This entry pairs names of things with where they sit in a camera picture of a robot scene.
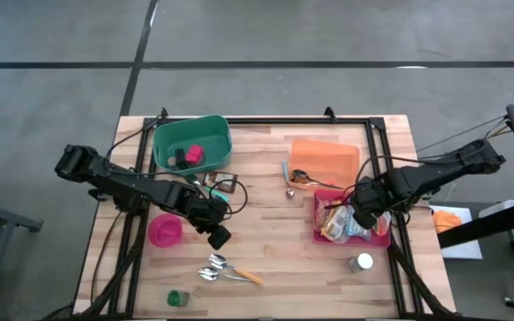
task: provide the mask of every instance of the red tray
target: red tray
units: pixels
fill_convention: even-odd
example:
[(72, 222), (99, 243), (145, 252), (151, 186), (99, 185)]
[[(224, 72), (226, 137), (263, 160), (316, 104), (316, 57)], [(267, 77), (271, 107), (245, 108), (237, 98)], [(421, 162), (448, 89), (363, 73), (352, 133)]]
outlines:
[[(317, 190), (314, 192), (314, 209), (312, 212), (312, 219), (314, 220), (314, 213), (321, 201), (342, 201), (343, 192), (336, 190)], [(390, 246), (390, 228), (385, 235), (378, 236), (374, 230), (370, 230), (372, 236), (369, 241), (364, 240), (359, 236), (352, 236), (346, 243), (334, 243), (322, 236), (320, 232), (312, 230), (312, 241), (319, 244), (341, 245), (341, 246), (359, 246), (359, 247), (373, 247), (373, 248), (387, 248)]]

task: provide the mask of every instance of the green plastic basket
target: green plastic basket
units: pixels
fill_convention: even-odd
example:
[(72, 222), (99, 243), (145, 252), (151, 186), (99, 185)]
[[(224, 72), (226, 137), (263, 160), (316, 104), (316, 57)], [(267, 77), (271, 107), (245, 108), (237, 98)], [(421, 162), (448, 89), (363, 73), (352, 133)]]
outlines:
[[(187, 153), (194, 144), (203, 147), (203, 165), (183, 170), (169, 169), (168, 158), (175, 157), (178, 148)], [(153, 158), (156, 165), (171, 173), (186, 176), (226, 167), (231, 162), (231, 146), (228, 121), (217, 115), (164, 124), (153, 134)]]

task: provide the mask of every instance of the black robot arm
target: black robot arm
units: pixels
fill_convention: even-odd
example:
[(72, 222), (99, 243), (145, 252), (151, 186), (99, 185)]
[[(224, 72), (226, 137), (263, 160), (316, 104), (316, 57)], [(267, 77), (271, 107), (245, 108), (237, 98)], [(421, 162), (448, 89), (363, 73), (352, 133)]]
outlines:
[(371, 228), (386, 211), (408, 211), (424, 193), (437, 193), (442, 185), (467, 174), (494, 173), (504, 162), (487, 140), (478, 139), (425, 165), (388, 170), (373, 179), (364, 177), (350, 196), (354, 218)]
[(208, 242), (218, 250), (231, 233), (220, 223), (228, 205), (218, 198), (203, 198), (191, 185), (169, 180), (153, 180), (110, 163), (88, 146), (67, 145), (54, 171), (72, 182), (88, 182), (102, 193), (112, 196), (121, 209), (136, 211), (142, 202), (151, 202), (160, 209), (179, 215), (201, 233), (208, 233)]

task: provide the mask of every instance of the pink object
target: pink object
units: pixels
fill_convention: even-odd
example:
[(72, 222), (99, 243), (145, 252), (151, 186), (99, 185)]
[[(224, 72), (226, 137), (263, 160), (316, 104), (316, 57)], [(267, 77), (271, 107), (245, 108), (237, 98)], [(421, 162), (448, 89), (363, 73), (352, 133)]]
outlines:
[(192, 165), (201, 165), (201, 163), (203, 163), (204, 156), (205, 154), (202, 146), (192, 145), (192, 147), (189, 148), (189, 151), (187, 151), (186, 161)]
[[(319, 201), (333, 201), (343, 199), (343, 191), (337, 190), (316, 190), (314, 192), (314, 210), (312, 211), (313, 219), (314, 212), (319, 206)], [(326, 237), (322, 236), (320, 232), (312, 232), (312, 241), (319, 244), (330, 244), (330, 245), (341, 245), (341, 246), (359, 246), (359, 247), (372, 247), (372, 248), (387, 248), (390, 246), (390, 228), (385, 235), (378, 236), (374, 230), (370, 229), (372, 236), (369, 241), (364, 240), (361, 237), (353, 236), (346, 243), (334, 243), (330, 242)]]
[(173, 246), (182, 238), (182, 222), (173, 214), (162, 214), (148, 227), (148, 238), (157, 247)]

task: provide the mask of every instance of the orange-handled utensil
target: orange-handled utensil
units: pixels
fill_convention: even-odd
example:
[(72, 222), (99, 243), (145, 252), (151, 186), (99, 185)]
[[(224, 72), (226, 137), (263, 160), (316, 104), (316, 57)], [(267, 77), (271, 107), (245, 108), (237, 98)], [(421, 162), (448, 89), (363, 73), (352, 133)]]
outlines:
[(255, 276), (255, 275), (253, 275), (253, 274), (251, 274), (251, 273), (249, 273), (247, 271), (238, 270), (238, 269), (234, 268), (233, 266), (230, 266), (228, 264), (228, 261), (224, 257), (222, 257), (221, 255), (219, 255), (219, 254), (212, 254), (212, 255), (210, 255), (210, 262), (216, 268), (219, 268), (219, 269), (231, 268), (237, 274), (239, 274), (240, 276), (243, 276), (243, 277), (251, 280), (255, 284), (263, 285), (263, 280), (260, 277)]

